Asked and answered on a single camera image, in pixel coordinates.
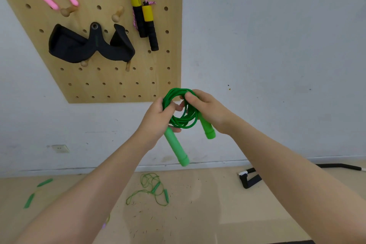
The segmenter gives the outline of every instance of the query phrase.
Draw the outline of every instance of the yellow and black handle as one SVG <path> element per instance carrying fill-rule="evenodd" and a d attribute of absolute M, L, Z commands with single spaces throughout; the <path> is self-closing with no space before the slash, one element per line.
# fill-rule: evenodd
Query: yellow and black handle
<path fill-rule="evenodd" d="M 142 11 L 144 13 L 145 31 L 149 36 L 151 51 L 158 51 L 159 45 L 155 32 L 153 10 L 151 9 L 151 6 L 149 5 L 148 2 L 146 1 L 144 2 Z"/>
<path fill-rule="evenodd" d="M 148 34 L 145 30 L 144 13 L 142 11 L 141 0 L 131 0 L 135 13 L 136 25 L 141 38 L 146 38 Z"/>

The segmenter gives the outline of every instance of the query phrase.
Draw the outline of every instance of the white wall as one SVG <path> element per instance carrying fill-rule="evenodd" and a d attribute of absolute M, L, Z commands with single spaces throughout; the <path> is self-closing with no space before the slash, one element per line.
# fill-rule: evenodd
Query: white wall
<path fill-rule="evenodd" d="M 97 166 L 149 104 L 68 104 L 5 0 L 0 15 L 0 172 Z M 366 0 L 183 0 L 182 44 L 182 87 L 306 157 L 366 154 Z M 192 162 L 245 158 L 199 125 L 178 137 Z M 141 165 L 173 163 L 161 139 Z"/>

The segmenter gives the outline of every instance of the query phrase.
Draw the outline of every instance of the wooden pegboard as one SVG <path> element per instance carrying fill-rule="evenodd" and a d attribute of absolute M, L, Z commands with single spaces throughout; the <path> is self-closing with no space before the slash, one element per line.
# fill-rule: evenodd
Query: wooden pegboard
<path fill-rule="evenodd" d="M 140 38 L 133 27 L 130 0 L 78 0 L 79 10 L 69 17 L 43 0 L 7 1 L 69 103 L 150 102 L 181 86 L 182 0 L 149 0 L 156 1 L 153 13 L 160 48 L 153 52 L 148 38 Z M 71 6 L 69 0 L 53 1 L 60 8 Z M 87 67 L 49 54 L 49 36 L 57 23 L 88 38 L 90 24 L 97 21 L 109 43 L 115 31 L 112 15 L 120 6 L 124 14 L 118 24 L 128 30 L 136 50 L 129 72 L 125 62 L 108 60 L 99 53 L 90 58 Z"/>

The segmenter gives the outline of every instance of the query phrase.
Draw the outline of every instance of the forearm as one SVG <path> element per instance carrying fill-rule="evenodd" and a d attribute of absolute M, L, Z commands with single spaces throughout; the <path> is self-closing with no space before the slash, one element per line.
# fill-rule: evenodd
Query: forearm
<path fill-rule="evenodd" d="M 92 243 L 147 150 L 143 137 L 133 135 L 39 214 L 16 243 Z"/>
<path fill-rule="evenodd" d="M 366 201 L 239 117 L 230 135 L 289 214 L 316 243 L 364 243 Z"/>

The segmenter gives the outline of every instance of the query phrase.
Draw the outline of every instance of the floor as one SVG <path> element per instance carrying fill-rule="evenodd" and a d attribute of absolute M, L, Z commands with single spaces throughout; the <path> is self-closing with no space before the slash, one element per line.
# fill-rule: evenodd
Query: floor
<path fill-rule="evenodd" d="M 351 162 L 366 167 L 366 161 Z M 95 244 L 112 243 L 251 243 L 308 240 L 309 236 L 279 204 L 263 181 L 244 189 L 237 173 L 246 167 L 157 172 L 168 190 L 170 204 L 158 205 L 140 193 L 130 205 L 126 198 L 141 189 L 135 173 L 111 212 L 110 222 Z M 327 172 L 366 198 L 366 173 L 347 169 Z M 45 206 L 85 175 L 0 179 L 0 243 L 10 243 Z"/>

